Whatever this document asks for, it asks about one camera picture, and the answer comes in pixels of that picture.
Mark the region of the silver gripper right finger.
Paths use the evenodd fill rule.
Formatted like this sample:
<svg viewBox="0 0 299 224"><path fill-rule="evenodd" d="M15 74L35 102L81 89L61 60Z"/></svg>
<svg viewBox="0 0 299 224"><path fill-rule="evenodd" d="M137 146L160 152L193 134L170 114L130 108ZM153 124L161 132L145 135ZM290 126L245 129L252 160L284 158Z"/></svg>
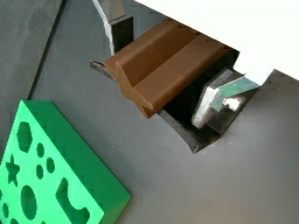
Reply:
<svg viewBox="0 0 299 224"><path fill-rule="evenodd" d="M242 94L257 87L242 74L222 69L204 86L190 119L192 125L200 129L224 108L236 112L246 100Z"/></svg>

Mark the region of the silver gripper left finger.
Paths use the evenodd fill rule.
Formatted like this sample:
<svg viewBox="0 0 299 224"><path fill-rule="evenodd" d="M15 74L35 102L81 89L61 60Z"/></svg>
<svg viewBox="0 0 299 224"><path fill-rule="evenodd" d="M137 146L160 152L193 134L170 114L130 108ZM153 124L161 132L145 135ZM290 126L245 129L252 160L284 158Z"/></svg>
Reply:
<svg viewBox="0 0 299 224"><path fill-rule="evenodd" d="M126 15L122 0L91 0L107 38L110 54L133 41L133 18Z"/></svg>

